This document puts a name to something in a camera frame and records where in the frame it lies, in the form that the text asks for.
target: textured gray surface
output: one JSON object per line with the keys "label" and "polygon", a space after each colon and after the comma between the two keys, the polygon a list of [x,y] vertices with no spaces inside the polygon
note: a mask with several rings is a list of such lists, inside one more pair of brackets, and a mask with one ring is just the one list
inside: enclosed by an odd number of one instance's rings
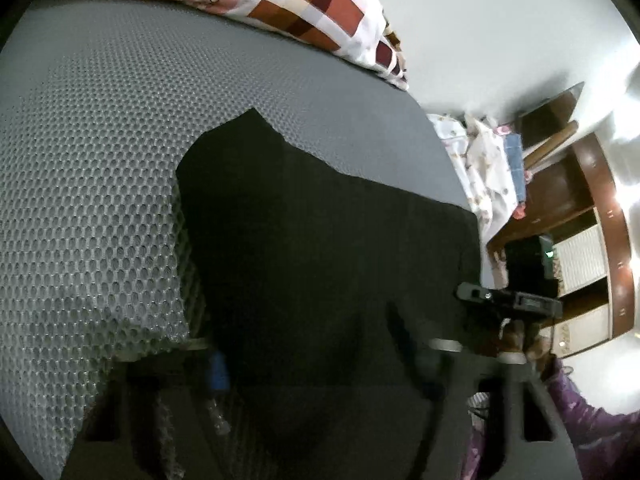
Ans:
{"label": "textured gray surface", "polygon": [[175,168],[250,107],[339,171],[466,206],[408,94],[286,38],[174,4],[38,0],[0,53],[0,414],[45,479],[114,352],[197,324]]}

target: person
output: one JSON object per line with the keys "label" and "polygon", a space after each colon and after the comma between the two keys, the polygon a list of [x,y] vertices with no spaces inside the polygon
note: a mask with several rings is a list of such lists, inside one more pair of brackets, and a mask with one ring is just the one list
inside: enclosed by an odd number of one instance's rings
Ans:
{"label": "person", "polygon": [[[550,351],[548,338],[539,336],[526,354],[522,352],[522,326],[508,324],[500,340],[500,354],[519,354],[532,362],[558,410],[574,447],[583,480],[632,480],[640,478],[640,411],[611,415],[591,406],[564,371],[562,359]],[[484,436],[473,428],[461,480],[476,480]]]}

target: blue plaid cloth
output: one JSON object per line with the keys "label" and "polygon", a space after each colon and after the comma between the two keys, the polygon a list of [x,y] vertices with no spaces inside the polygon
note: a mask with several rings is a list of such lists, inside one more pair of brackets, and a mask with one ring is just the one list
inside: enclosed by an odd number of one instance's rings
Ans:
{"label": "blue plaid cloth", "polygon": [[527,183],[524,180],[524,157],[522,155],[522,137],[520,134],[507,134],[504,140],[504,154],[507,156],[513,187],[516,189],[518,202],[527,200]]}

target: black cloth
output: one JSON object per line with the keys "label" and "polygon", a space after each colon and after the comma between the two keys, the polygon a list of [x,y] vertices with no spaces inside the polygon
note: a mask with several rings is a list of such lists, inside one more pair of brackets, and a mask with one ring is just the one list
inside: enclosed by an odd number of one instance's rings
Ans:
{"label": "black cloth", "polygon": [[217,342],[284,478],[406,478],[431,405],[386,310],[464,337],[475,216],[341,174],[253,109],[203,134],[177,178]]}

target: brown wooden panel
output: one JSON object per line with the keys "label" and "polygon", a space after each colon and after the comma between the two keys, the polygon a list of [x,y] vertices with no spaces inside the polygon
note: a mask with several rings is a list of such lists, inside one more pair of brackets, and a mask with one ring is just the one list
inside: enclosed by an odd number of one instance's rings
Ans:
{"label": "brown wooden panel", "polygon": [[490,250],[507,242],[546,233],[593,208],[593,199],[573,155],[536,174],[527,186],[527,216],[511,218],[491,241]]}
{"label": "brown wooden panel", "polygon": [[635,287],[631,271],[631,243],[616,185],[598,138],[591,134],[574,144],[576,159],[584,172],[600,214],[607,248],[612,296],[613,337],[631,330],[635,319]]}

